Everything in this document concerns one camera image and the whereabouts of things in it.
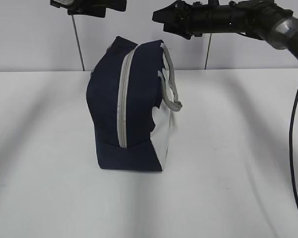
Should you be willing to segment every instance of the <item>zipper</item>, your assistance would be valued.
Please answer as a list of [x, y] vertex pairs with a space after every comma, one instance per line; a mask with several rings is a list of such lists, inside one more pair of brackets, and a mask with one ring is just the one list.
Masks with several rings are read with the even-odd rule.
[[120, 80], [119, 80], [118, 102], [117, 102], [117, 134], [118, 134], [119, 146], [122, 148], [127, 148], [127, 125], [126, 125], [127, 91], [128, 91], [128, 84], [129, 84], [131, 62], [133, 60], [133, 56], [135, 54], [136, 48], [134, 48], [125, 56], [121, 67]]

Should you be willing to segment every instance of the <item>white fabric panel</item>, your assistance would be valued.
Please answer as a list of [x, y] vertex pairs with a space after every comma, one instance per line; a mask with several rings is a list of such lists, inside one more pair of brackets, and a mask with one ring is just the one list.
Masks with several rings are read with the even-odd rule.
[[151, 20], [154, 11], [173, 2], [173, 0], [128, 0], [126, 12], [109, 9], [104, 19], [90, 16], [75, 17], [86, 69], [94, 69], [116, 36], [137, 44], [163, 40], [169, 48], [176, 69], [204, 69], [208, 35], [188, 41], [164, 32], [163, 24]]
[[0, 71], [81, 70], [71, 17], [49, 0], [0, 0]]
[[157, 154], [162, 169], [164, 169], [170, 134], [170, 109], [161, 101], [160, 108], [152, 109], [152, 118], [155, 123], [154, 130], [150, 133], [150, 140]]
[[[220, 0], [228, 4], [229, 0]], [[298, 0], [275, 0], [298, 18]], [[268, 43], [237, 34], [213, 34], [207, 69], [298, 68], [298, 60], [287, 50], [275, 50]]]

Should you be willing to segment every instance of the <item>white table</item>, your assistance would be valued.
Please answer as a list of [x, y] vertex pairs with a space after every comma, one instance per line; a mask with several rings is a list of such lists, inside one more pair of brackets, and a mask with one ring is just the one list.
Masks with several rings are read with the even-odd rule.
[[298, 238], [298, 69], [176, 76], [160, 174], [98, 167], [89, 72], [0, 73], [0, 238]]

